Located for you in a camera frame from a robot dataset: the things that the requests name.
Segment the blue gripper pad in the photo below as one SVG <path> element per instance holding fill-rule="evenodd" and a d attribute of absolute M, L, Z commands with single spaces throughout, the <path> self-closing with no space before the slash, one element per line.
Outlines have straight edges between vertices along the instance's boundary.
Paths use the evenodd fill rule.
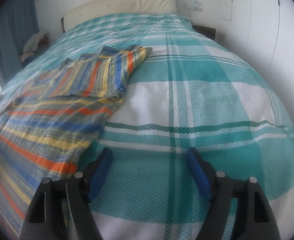
<path fill-rule="evenodd" d="M 90 181 L 90 191 L 88 194 L 88 199 L 90 202 L 98 197 L 99 191 L 106 180 L 107 174 L 111 167 L 111 163 L 113 160 L 112 151 L 108 149 L 106 156 L 103 158 L 102 162 L 100 163 L 95 175 Z"/>
<path fill-rule="evenodd" d="M 187 150 L 186 162 L 194 181 L 196 182 L 199 194 L 207 201 L 210 201 L 213 197 L 211 194 L 210 181 L 190 149 Z"/>

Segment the wall outlet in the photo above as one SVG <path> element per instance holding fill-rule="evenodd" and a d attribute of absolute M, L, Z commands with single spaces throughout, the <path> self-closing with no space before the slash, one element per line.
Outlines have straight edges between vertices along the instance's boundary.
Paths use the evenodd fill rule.
<path fill-rule="evenodd" d="M 204 6 L 201 4 L 201 2 L 198 2 L 196 0 L 190 0 L 185 3 L 185 9 L 195 10 L 195 11 L 203 11 Z"/>

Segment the blue stripe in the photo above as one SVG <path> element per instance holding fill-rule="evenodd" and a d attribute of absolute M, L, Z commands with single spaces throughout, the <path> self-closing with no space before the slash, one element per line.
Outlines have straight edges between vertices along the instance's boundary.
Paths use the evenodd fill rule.
<path fill-rule="evenodd" d="M 62 80 L 65 78 L 66 73 L 67 73 L 68 70 L 69 70 L 68 68 L 65 68 L 65 69 L 62 70 L 61 73 L 59 73 L 59 76 L 55 80 L 55 82 L 53 83 L 53 86 L 47 91 L 46 95 L 43 95 L 43 97 L 50 97 L 52 95 L 52 93 L 55 92 L 55 90 L 57 89 L 57 87 L 61 84 Z"/>
<path fill-rule="evenodd" d="M 114 84 L 116 86 L 116 90 L 126 92 L 126 87 L 124 84 L 121 82 L 121 63 L 122 63 L 122 55 L 117 55 L 116 59 L 116 68 L 115 68 L 115 79 L 114 79 Z"/>
<path fill-rule="evenodd" d="M 16 231 L 19 231 L 20 228 L 20 220 L 21 218 L 18 216 L 18 214 L 15 212 L 15 210 L 12 208 L 2 191 L 0 190 L 0 205 L 5 204 L 5 210 L 2 208 L 1 211 L 4 213 L 5 218 L 10 222 L 10 224 L 14 227 Z M 2 222 L 7 225 L 5 229 L 9 230 L 9 226 L 6 222 L 2 220 Z"/>
<path fill-rule="evenodd" d="M 88 62 L 85 70 L 83 71 L 80 80 L 77 82 L 76 90 L 79 90 L 82 88 L 83 84 L 87 84 L 88 82 L 83 82 L 86 78 L 88 78 L 89 71 L 92 70 L 92 64 L 93 61 Z"/>
<path fill-rule="evenodd" d="M 79 132 L 85 134 L 93 134 L 95 132 L 101 133 L 103 131 L 103 126 L 101 124 L 82 124 L 82 123 L 70 123 L 70 122 L 37 122 L 31 120 L 13 120 L 12 118 L 6 117 L 4 122 L 12 123 L 15 125 L 27 125 L 31 127 L 39 127 L 42 129 L 61 129 L 71 132 Z"/>
<path fill-rule="evenodd" d="M 39 185 L 38 180 L 36 180 L 34 177 L 31 176 L 30 173 L 28 173 L 25 170 L 25 165 L 23 165 L 24 160 L 21 158 L 17 158 L 16 155 L 8 155 L 6 154 L 5 149 L 3 149 L 4 144 L 2 142 L 0 142 L 0 155 L 2 156 L 2 158 L 5 160 L 5 162 L 8 164 L 8 166 L 10 167 L 11 171 L 15 170 L 23 179 L 24 181 L 29 184 L 32 188 L 37 188 Z"/>

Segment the metal screw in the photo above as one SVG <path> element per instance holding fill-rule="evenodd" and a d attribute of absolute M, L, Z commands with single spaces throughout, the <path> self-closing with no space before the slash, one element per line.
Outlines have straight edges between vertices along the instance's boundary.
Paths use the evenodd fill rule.
<path fill-rule="evenodd" d="M 225 177 L 225 173 L 223 171 L 217 171 L 216 175 L 217 175 L 217 177 L 220 177 L 220 178 Z"/>
<path fill-rule="evenodd" d="M 43 184 L 47 184 L 47 183 L 49 183 L 50 182 L 50 178 L 48 178 L 48 177 L 46 177 L 46 178 L 44 178 L 43 180 L 42 180 L 42 183 Z"/>
<path fill-rule="evenodd" d="M 78 171 L 74 174 L 74 177 L 77 179 L 81 178 L 82 176 L 83 176 L 83 173 L 81 171 Z"/>
<path fill-rule="evenodd" d="M 250 178 L 249 178 L 249 181 L 250 181 L 251 183 L 256 183 L 256 182 L 257 182 L 257 179 L 256 179 L 255 177 L 250 177 Z"/>

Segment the orange stripe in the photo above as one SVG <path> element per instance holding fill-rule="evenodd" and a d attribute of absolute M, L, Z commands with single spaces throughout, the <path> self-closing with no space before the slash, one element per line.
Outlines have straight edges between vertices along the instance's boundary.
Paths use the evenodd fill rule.
<path fill-rule="evenodd" d="M 73 163 L 56 163 L 41 156 L 37 156 L 32 152 L 29 152 L 22 147 L 18 146 L 14 142 L 0 135 L 0 140 L 7 144 L 11 149 L 21 154 L 26 159 L 52 171 L 59 173 L 75 173 L 77 171 L 77 166 Z"/>
<path fill-rule="evenodd" d="M 65 74 L 63 80 L 61 81 L 61 83 L 59 84 L 59 86 L 57 87 L 57 89 L 51 94 L 51 96 L 55 95 L 56 93 L 58 93 L 58 91 L 62 88 L 62 86 L 64 85 L 65 81 L 67 80 L 67 78 L 69 77 L 71 71 L 74 70 L 73 68 L 69 68 L 67 73 Z"/>
<path fill-rule="evenodd" d="M 15 202 L 13 201 L 13 199 L 10 197 L 9 193 L 7 192 L 7 190 L 5 189 L 5 187 L 3 187 L 1 181 L 0 181 L 0 190 L 2 191 L 3 195 L 5 196 L 5 198 L 7 199 L 7 201 L 10 203 L 10 205 L 12 206 L 13 210 L 19 215 L 19 217 L 21 217 L 22 219 L 24 219 L 24 213 L 18 208 L 18 206 L 15 204 Z"/>
<path fill-rule="evenodd" d="M 128 76 L 133 72 L 132 52 L 128 53 Z"/>
<path fill-rule="evenodd" d="M 31 96 L 31 95 L 34 95 L 34 94 L 38 94 L 39 92 L 40 92 L 39 90 L 31 91 L 31 92 L 25 92 L 25 93 L 23 93 L 22 96 Z"/>
<path fill-rule="evenodd" d="M 80 113 L 84 115 L 90 115 L 90 114 L 100 114 L 103 112 L 107 112 L 109 115 L 112 115 L 113 113 L 107 108 L 107 107 L 102 107 L 98 110 L 90 110 L 86 107 L 82 107 L 78 110 L 73 110 L 70 108 L 64 109 L 64 110 L 34 110 L 34 111 L 29 111 L 29 112 L 22 112 L 22 111 L 9 111 L 8 114 L 11 115 L 20 115 L 20 116 L 26 116 L 26 115 L 31 115 L 31 114 L 39 114 L 39 115 L 61 115 L 61 114 L 74 114 L 74 113 Z"/>
<path fill-rule="evenodd" d="M 56 75 L 55 72 L 46 72 L 40 75 L 39 79 L 45 79 L 45 78 L 50 78 L 53 77 L 54 75 Z"/>
<path fill-rule="evenodd" d="M 93 88 L 95 86 L 95 82 L 96 82 L 97 71 L 98 71 L 100 64 L 101 64 L 101 61 L 96 62 L 96 65 L 92 71 L 92 75 L 91 75 L 91 78 L 89 81 L 89 86 L 82 94 L 83 97 L 86 97 L 90 93 L 90 91 L 93 90 Z"/>

